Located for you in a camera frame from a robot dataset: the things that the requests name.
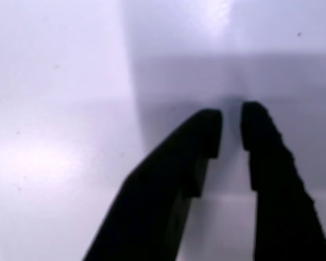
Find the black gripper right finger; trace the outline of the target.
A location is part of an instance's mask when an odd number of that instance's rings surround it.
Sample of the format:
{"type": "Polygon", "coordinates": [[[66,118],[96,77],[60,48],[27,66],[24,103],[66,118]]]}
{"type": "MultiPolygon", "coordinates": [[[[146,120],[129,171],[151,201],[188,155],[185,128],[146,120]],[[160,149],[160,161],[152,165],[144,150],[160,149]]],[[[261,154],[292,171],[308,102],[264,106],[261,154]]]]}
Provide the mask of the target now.
{"type": "Polygon", "coordinates": [[[242,105],[241,134],[257,195],[254,260],[326,260],[326,236],[314,201],[259,102],[242,105]]]}

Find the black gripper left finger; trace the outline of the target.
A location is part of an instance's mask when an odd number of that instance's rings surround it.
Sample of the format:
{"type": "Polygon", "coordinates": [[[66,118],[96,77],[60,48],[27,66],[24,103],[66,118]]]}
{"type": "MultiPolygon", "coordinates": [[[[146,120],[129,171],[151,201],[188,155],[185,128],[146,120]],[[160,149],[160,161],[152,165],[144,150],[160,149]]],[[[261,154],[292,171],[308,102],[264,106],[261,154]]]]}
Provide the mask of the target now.
{"type": "Polygon", "coordinates": [[[123,182],[85,260],[175,260],[221,134],[217,109],[200,110],[176,128],[123,182]]]}

